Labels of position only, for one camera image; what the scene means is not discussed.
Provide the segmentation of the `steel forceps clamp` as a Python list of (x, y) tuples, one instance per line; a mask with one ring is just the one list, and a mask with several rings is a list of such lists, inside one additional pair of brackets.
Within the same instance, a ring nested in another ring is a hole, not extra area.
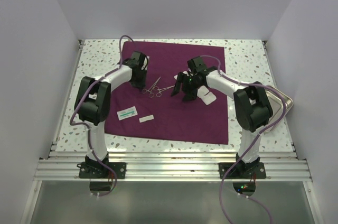
[(157, 85), (157, 83), (159, 82), (160, 79), (161, 79), (161, 77), (159, 77), (159, 78), (158, 78), (158, 79), (150, 86), (150, 88), (148, 88), (148, 89), (143, 89), (143, 90), (142, 90), (142, 93), (143, 93), (143, 94), (146, 94), (146, 93), (151, 94), (152, 91), (153, 91), (153, 89), (154, 89), (154, 87), (156, 87), (156, 85)]
[(172, 89), (173, 87), (174, 87), (174, 85), (169, 86), (169, 87), (165, 87), (165, 88), (159, 88), (158, 86), (155, 86), (151, 89), (151, 91), (149, 93), (149, 97), (150, 98), (161, 97), (162, 92), (167, 91), (169, 89)]

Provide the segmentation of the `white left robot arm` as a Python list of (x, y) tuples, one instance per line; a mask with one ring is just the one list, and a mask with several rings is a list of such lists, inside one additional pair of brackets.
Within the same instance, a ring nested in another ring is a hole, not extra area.
[(87, 132), (88, 153), (85, 164), (98, 178), (110, 171), (105, 143), (105, 121), (110, 112), (111, 93), (124, 83), (142, 90), (145, 87), (148, 56), (134, 51), (130, 58), (121, 60), (117, 68), (96, 78), (83, 77), (70, 118), (71, 126), (82, 125)]

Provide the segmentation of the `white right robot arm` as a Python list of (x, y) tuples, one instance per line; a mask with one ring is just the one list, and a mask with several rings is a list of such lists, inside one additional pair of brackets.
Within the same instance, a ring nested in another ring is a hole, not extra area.
[(208, 67), (201, 56), (189, 60), (187, 66), (187, 73), (177, 74), (171, 96), (182, 91), (183, 101), (193, 101), (197, 98), (198, 89), (207, 87), (233, 100), (236, 119), (242, 128), (235, 171), (238, 176), (247, 178), (254, 172), (253, 164), (259, 162), (260, 135), (273, 115), (265, 86), (257, 81), (246, 83), (231, 78), (219, 66)]

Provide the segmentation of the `white green suture packet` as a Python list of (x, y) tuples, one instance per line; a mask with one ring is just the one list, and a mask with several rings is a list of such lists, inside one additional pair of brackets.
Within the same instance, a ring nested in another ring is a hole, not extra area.
[(135, 106), (117, 112), (119, 121), (124, 120), (126, 118), (134, 117), (137, 115), (138, 115), (138, 112)]

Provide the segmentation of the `purple cloth mat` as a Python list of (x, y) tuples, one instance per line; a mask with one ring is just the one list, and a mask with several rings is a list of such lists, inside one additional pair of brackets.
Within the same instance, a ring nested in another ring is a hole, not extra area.
[[(175, 84), (174, 76), (188, 69), (187, 62), (202, 56), (208, 66), (220, 65), (225, 69), (224, 48), (191, 44), (159, 42), (125, 42), (123, 57), (129, 58), (133, 51), (149, 56), (146, 88), (159, 77), (159, 88)], [(161, 97), (150, 98), (124, 83), (111, 94), (110, 113), (105, 121), (105, 132), (110, 135), (137, 138), (166, 139), (206, 144), (228, 144), (228, 104), (226, 95), (213, 90), (216, 101), (206, 105), (200, 98), (183, 102), (184, 93), (171, 96), (172, 89)], [(135, 106), (137, 116), (119, 121), (117, 112)], [(154, 119), (140, 123), (139, 119), (154, 115)]]

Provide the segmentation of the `small white bandage strip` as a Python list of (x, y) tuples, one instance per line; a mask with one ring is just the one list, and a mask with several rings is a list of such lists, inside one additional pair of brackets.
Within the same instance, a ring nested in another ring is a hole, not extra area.
[(147, 122), (147, 121), (150, 121), (150, 120), (153, 120), (153, 119), (154, 119), (154, 115), (148, 115), (148, 116), (145, 116), (145, 117), (141, 117), (139, 119), (139, 122), (144, 123), (144, 122)]

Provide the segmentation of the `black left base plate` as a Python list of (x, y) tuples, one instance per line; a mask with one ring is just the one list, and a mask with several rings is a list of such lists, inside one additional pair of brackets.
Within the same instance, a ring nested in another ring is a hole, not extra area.
[[(113, 171), (115, 171), (114, 178), (124, 179), (127, 164), (125, 162), (109, 162), (106, 164)], [(97, 164), (95, 166), (90, 166), (85, 162), (77, 164), (77, 168), (79, 168), (79, 178), (81, 179), (107, 179), (112, 178), (112, 174), (109, 169), (103, 167), (101, 164)]]

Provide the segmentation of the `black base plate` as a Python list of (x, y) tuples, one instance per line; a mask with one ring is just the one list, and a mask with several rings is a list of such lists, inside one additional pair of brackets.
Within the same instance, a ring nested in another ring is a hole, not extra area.
[[(231, 168), (233, 163), (219, 163), (219, 175), (222, 179), (226, 171)], [(226, 175), (226, 179), (266, 179), (265, 166), (262, 162), (253, 165), (246, 165), (238, 163), (234, 168), (232, 168), (229, 173)]]
[[(115, 171), (114, 178), (124, 179), (127, 164), (125, 162), (109, 162), (106, 164), (113, 171)], [(79, 178), (81, 179), (107, 179), (112, 178), (112, 174), (109, 169), (103, 167), (101, 164), (97, 164), (95, 166), (90, 166), (85, 162), (77, 164), (77, 168), (79, 168)]]

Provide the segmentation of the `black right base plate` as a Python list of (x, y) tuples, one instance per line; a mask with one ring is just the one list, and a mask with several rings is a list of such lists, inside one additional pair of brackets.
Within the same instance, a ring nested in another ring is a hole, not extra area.
[[(231, 168), (233, 163), (219, 163), (219, 175), (222, 179), (226, 171)], [(266, 179), (265, 166), (262, 162), (253, 165), (246, 165), (238, 163), (234, 168), (232, 168), (229, 173), (226, 175), (226, 179)]]

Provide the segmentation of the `aluminium rail frame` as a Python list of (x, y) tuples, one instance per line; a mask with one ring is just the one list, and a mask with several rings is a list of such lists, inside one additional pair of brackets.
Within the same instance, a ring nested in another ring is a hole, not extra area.
[(219, 186), (223, 203), (234, 215), (236, 202), (244, 203), (250, 214), (261, 213), (256, 223), (319, 223), (315, 212), (312, 177), (306, 160), (296, 153), (287, 121), (283, 120), (261, 140), (260, 156), (267, 177), (256, 182), (255, 199), (265, 205), (243, 199), (230, 192), (230, 181), (219, 176), (220, 162), (233, 162), (240, 146), (240, 127), (229, 104), (229, 144), (162, 141), (108, 135), (109, 157), (127, 164), (126, 178), (118, 181), (117, 190), (96, 199), (89, 192), (89, 182), (78, 176), (76, 164), (85, 157), (83, 128), (71, 126), (72, 104), (80, 78), (93, 72), (106, 72), (108, 60), (116, 60), (118, 40), (86, 39), (80, 43), (72, 88), (63, 111), (57, 136), (49, 156), (39, 160), (33, 185), (24, 209), (22, 223), (110, 223), (113, 217), (126, 221), (143, 206), (170, 216), (180, 209), (179, 199), (192, 202), (185, 222), (197, 218), (203, 223), (224, 223), (220, 209)]

